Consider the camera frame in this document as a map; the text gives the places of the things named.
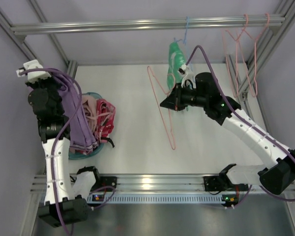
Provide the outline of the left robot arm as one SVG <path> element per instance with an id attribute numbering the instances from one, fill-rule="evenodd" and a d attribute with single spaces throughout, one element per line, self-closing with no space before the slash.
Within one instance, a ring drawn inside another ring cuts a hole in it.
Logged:
<path id="1" fill-rule="evenodd" d="M 98 171 L 84 167 L 74 183 L 68 170 L 70 128 L 64 113 L 59 83 L 52 77 L 26 83 L 32 88 L 28 103 L 38 122 L 38 132 L 45 152 L 46 195 L 38 208 L 38 217 L 50 226 L 64 227 L 87 220 L 87 197 L 98 180 Z"/>

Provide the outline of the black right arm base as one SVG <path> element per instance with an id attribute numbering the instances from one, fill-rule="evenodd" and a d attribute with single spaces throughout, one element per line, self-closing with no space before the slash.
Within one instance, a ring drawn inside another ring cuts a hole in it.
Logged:
<path id="1" fill-rule="evenodd" d="M 228 171 L 236 166 L 236 164 L 230 164 L 225 167 L 219 174 L 212 176 L 204 176 L 204 187 L 206 192 L 223 192 L 234 190 L 235 186 L 231 183 L 227 177 Z"/>

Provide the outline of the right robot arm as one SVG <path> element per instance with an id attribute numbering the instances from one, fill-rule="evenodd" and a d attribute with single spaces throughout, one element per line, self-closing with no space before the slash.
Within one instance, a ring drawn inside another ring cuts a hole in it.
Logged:
<path id="1" fill-rule="evenodd" d="M 182 111 L 187 106 L 203 108 L 210 119 L 235 134 L 262 161 L 261 165 L 228 165 L 219 173 L 222 182 L 259 185 L 273 195 L 280 195 L 294 182 L 295 149 L 274 140 L 234 99 L 222 95 L 213 74 L 196 75 L 195 87 L 188 87 L 188 82 L 175 84 L 160 106 L 174 111 Z"/>

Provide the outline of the purple trousers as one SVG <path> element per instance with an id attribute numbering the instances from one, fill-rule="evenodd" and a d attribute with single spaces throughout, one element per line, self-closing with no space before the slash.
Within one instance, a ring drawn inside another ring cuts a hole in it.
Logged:
<path id="1" fill-rule="evenodd" d="M 53 78 L 61 85 L 59 94 L 62 98 L 64 114 L 68 118 L 72 118 L 70 122 L 70 147 L 85 153 L 92 152 L 97 146 L 97 141 L 89 128 L 76 87 L 71 79 L 61 74 L 53 73 Z"/>

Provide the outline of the pink wire hanger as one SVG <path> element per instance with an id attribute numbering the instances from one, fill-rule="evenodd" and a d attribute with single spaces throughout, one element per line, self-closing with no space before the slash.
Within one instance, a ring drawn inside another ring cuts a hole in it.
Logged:
<path id="1" fill-rule="evenodd" d="M 152 81 L 153 79 L 155 80 L 156 84 L 158 85 L 159 89 L 162 91 L 163 95 L 167 98 L 170 94 L 170 92 L 173 90 L 174 87 L 170 88 L 170 89 L 165 89 L 161 83 L 161 81 L 158 79 L 158 77 L 156 76 L 156 74 L 154 73 L 152 66 L 148 65 L 147 66 L 147 75 L 148 75 L 148 79 L 151 85 L 151 89 L 152 89 L 152 93 L 155 99 L 155 102 L 157 103 L 157 108 L 160 114 L 160 118 L 167 136 L 167 139 L 169 141 L 169 145 L 170 148 L 172 150 L 176 150 L 177 145 L 176 145 L 176 138 L 175 138 L 175 134 L 174 134 L 174 126 L 173 126 L 173 120 L 172 120 L 172 116 L 171 116 L 171 112 L 169 109 L 167 109 L 167 114 L 168 114 L 168 118 L 165 119 L 165 108 L 162 108 L 160 106 L 160 100 L 159 97 L 156 93 L 156 87 L 154 85 L 154 82 Z"/>

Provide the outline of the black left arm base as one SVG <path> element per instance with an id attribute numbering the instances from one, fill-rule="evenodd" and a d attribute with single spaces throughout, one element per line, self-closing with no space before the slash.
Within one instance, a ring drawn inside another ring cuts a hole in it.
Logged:
<path id="1" fill-rule="evenodd" d="M 95 184 L 91 187 L 91 191 L 94 191 L 100 187 L 112 186 L 116 187 L 118 178 L 116 176 L 101 176 L 99 171 L 95 169 L 93 171 L 95 176 Z"/>

